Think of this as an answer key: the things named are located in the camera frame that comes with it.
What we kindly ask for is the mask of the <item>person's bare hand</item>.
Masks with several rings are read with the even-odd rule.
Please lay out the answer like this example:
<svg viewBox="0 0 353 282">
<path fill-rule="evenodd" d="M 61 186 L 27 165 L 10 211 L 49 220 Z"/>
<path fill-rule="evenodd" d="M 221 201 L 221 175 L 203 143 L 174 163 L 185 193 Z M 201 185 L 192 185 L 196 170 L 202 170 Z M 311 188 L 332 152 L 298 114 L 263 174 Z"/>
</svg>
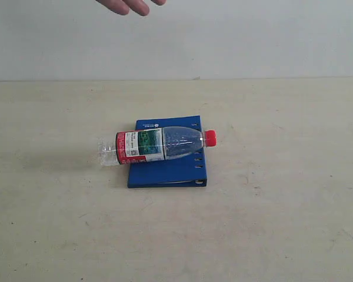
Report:
<svg viewBox="0 0 353 282">
<path fill-rule="evenodd" d="M 149 6 L 143 0 L 96 0 L 97 3 L 118 15 L 127 15 L 130 11 L 140 16 L 149 14 Z"/>
</svg>

